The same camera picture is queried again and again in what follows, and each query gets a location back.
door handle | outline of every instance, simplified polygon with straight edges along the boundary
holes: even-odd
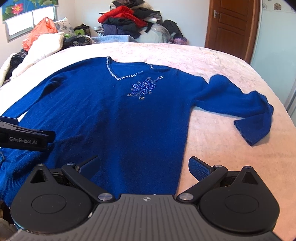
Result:
[[[219,14],[221,16],[220,13],[216,12],[216,10],[214,10],[214,18],[216,18],[217,14]]]

bed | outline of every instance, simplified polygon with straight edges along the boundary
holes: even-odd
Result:
[[[191,156],[211,166],[222,164],[229,170],[253,166],[280,205],[275,233],[283,240],[296,237],[296,128],[266,82],[246,62],[234,56],[202,47],[170,44],[108,43],[72,47],[43,59],[0,88],[0,115],[59,69],[84,59],[105,56],[118,62],[166,65],[202,76],[207,81],[214,74],[222,74],[244,93],[257,90],[265,95],[274,106],[271,131],[252,147],[233,125],[236,117],[193,109],[177,192],[197,183],[188,169]]]

orange plastic bag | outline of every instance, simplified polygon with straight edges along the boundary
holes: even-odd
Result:
[[[22,42],[22,47],[24,50],[29,51],[33,42],[37,40],[40,35],[55,34],[57,32],[58,30],[55,27],[54,22],[50,18],[45,17],[34,27],[29,36]]]

logo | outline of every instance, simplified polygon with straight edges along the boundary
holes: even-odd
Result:
[[[145,198],[142,198],[145,202],[149,202],[151,201],[152,199],[150,197],[145,197]]]
[[[22,139],[22,138],[9,137],[9,140],[12,142],[21,142],[21,143],[27,143],[27,144],[33,144],[33,145],[38,144],[38,141],[26,140],[26,139]]]

window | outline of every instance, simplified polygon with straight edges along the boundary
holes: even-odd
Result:
[[[30,32],[45,17],[56,20],[56,7],[50,6],[24,13],[5,21],[8,42]]]

